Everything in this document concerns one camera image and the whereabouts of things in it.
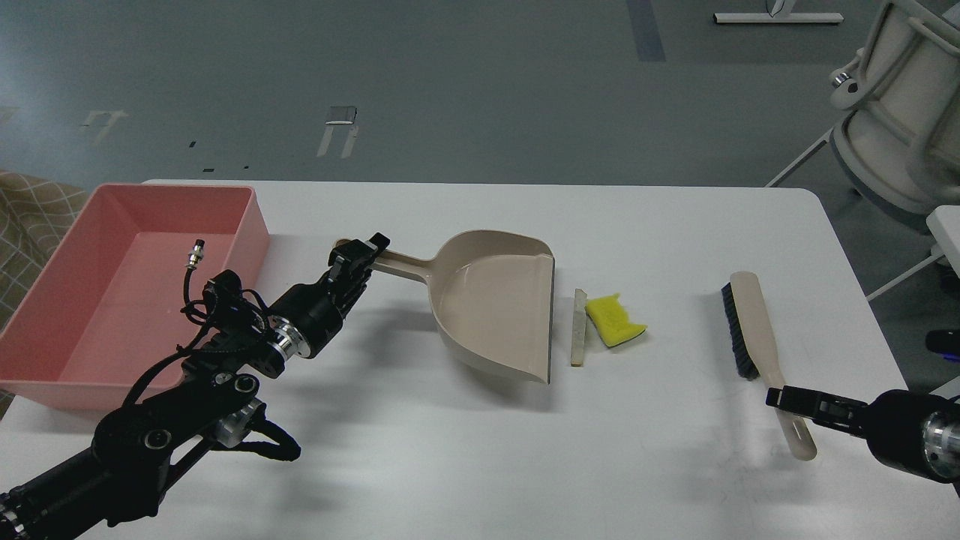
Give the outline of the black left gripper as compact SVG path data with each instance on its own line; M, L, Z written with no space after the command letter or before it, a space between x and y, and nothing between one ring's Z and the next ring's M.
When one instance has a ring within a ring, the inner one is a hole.
M318 356L345 324L368 288L373 272L365 272L384 253L391 240L382 233L370 239L340 238L334 242L325 274L315 283L290 287L268 308L274 320L295 329L297 355L305 359Z

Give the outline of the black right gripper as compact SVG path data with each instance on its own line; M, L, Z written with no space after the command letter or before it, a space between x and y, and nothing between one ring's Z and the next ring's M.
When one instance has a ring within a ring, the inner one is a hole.
M947 426L947 399L894 389L871 403L824 391L785 385L769 388L768 407L794 415L813 415L816 426L859 437L888 467L915 476L945 476L947 451L939 428Z

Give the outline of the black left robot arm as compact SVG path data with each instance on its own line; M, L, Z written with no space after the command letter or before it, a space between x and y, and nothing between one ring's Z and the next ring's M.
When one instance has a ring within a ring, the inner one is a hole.
M325 274L274 304L225 270L183 297L195 338L142 373L85 450L2 495L4 539L75 539L99 523L154 517L209 452L295 461L301 446L266 416L260 377L312 359L343 328L389 246L377 233L339 242Z

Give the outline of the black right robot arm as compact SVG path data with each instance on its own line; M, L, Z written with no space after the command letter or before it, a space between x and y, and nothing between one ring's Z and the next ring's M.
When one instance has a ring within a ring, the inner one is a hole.
M871 403L782 382L778 370L765 404L775 408L792 455L818 454L806 420L866 441L881 464L929 481L958 484L958 397L893 389Z

